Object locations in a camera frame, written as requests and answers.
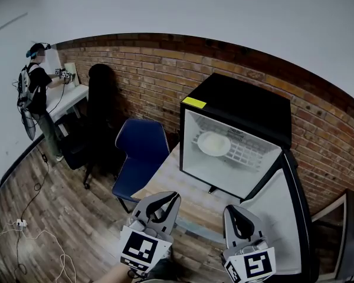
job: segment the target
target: white bowl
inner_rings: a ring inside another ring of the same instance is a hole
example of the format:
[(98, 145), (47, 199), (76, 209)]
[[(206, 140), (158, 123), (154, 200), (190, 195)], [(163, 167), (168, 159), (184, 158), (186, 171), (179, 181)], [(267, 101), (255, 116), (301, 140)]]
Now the white bowl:
[(203, 132), (197, 141), (203, 153), (210, 156), (223, 156), (231, 149), (229, 138), (212, 131)]

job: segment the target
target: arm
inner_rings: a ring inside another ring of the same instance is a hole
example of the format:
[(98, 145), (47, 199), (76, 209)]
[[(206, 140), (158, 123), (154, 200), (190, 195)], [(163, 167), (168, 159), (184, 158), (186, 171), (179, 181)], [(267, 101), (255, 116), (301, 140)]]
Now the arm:
[(62, 85), (62, 84), (68, 84), (69, 82), (70, 82), (70, 78), (58, 78), (56, 80), (52, 80), (52, 82), (50, 82), (47, 85), (47, 87), (55, 88), (55, 87), (58, 87), (59, 85)]
[(127, 265), (119, 263), (94, 283), (131, 283), (132, 279), (127, 275), (129, 270), (130, 268)]
[(48, 76), (53, 79), (53, 78), (58, 78), (59, 75), (58, 74), (48, 74)]

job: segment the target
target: white grid tray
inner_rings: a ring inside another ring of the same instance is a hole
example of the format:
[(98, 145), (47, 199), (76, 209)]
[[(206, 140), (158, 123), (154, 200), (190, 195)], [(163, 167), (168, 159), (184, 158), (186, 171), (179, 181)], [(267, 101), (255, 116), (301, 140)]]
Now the white grid tray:
[(192, 143), (197, 144), (198, 137), (206, 131), (216, 132), (228, 137), (231, 141), (231, 148), (225, 157), (257, 171), (260, 170), (264, 154), (268, 151), (263, 144), (247, 139), (244, 132), (220, 125), (211, 120), (208, 122), (202, 117), (201, 119), (197, 121), (200, 129), (199, 133), (193, 138)]

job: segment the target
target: black chair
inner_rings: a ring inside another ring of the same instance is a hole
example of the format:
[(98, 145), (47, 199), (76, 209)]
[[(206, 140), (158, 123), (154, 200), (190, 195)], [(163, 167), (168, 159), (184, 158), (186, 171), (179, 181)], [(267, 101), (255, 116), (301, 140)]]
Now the black chair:
[(71, 169), (87, 164), (83, 180), (86, 189), (90, 187), (87, 179), (95, 164), (113, 164), (111, 161), (116, 150), (114, 140), (117, 134), (109, 125), (112, 95), (116, 92), (114, 72), (107, 65), (96, 64), (90, 68), (89, 77), (87, 127), (60, 141), (61, 151)]

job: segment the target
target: khaki pants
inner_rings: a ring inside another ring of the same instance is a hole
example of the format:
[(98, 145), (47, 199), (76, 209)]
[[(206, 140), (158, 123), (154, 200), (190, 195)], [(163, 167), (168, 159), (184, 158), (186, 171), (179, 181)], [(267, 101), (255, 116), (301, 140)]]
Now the khaki pants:
[(34, 120), (41, 128), (43, 135), (45, 136), (48, 149), (55, 157), (61, 156), (62, 152), (58, 145), (58, 137), (55, 130), (55, 125), (50, 115), (46, 112), (44, 114), (31, 114)]

